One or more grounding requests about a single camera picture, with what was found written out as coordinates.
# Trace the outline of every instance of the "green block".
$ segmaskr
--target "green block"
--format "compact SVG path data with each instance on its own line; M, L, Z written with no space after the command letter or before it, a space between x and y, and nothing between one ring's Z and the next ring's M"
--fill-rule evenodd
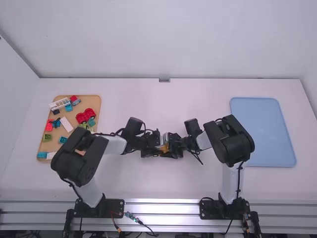
M85 128L85 129L88 129L87 124L79 124L78 126L80 126L80 127L82 127L82 128Z
M51 140L52 140L52 135L51 134L44 134L43 135L43 138L42 138L43 142L48 142L48 141L51 141Z

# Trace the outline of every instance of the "white wall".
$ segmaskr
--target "white wall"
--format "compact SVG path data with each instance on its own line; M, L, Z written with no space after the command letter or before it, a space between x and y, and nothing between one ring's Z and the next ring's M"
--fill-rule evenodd
M1 0L0 29L42 77L294 77L311 89L316 12L315 0Z
M315 116L317 117L317 51L315 58L305 70L301 81Z
M39 78L3 37L0 37L1 180ZM34 115L34 123L37 123L36 115Z

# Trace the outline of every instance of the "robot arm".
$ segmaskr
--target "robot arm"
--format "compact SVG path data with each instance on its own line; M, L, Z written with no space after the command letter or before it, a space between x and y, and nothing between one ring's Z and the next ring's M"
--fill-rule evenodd
M178 158L183 157L183 150L197 153L212 147L218 159L226 164L220 194L227 204L231 204L238 182L237 163L247 161L254 151L251 136L233 115L205 123L205 131L199 128L197 119L184 123L188 133L184 138L170 132L161 137L158 130L146 132L145 126L141 130L144 123L136 118L129 119L120 136L117 133L91 134L78 127L53 157L51 168L62 180L73 185L85 203L95 207L103 194L93 176L104 154L127 154L140 150L141 157L160 155Z
M94 135L78 127L53 157L51 168L84 203L95 208L103 197L93 178L102 155L122 154L126 145L120 136Z

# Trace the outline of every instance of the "red toy block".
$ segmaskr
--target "red toy block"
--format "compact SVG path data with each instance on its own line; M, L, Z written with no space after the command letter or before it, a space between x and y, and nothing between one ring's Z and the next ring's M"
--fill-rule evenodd
M70 99L72 102L75 102L78 98L77 98L75 95L73 95L73 96L71 96L69 99Z
M53 119L49 119L46 123L45 131L52 131L53 130L53 124L50 123L50 121L54 121Z
M95 117L96 117L96 113L91 108L87 108L85 110L85 114L86 114L86 116L88 116L89 119L95 119Z
M79 124L85 124L88 122L89 117L85 113L79 113L76 115L76 120Z

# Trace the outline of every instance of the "metal frame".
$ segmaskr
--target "metal frame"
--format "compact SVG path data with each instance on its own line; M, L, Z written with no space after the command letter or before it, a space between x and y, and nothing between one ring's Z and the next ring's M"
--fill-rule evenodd
M154 232L224 232L229 221L201 220L196 199L125 199L125 211L137 215ZM263 233L317 234L317 203L287 201L251 201L251 210L259 213ZM0 201L0 230L62 230L66 212L74 208L70 201ZM116 219L123 231L147 229L128 218ZM80 218L74 218L72 230L79 230ZM111 219L84 218L82 230L115 231ZM233 221L231 233L242 233L239 221Z

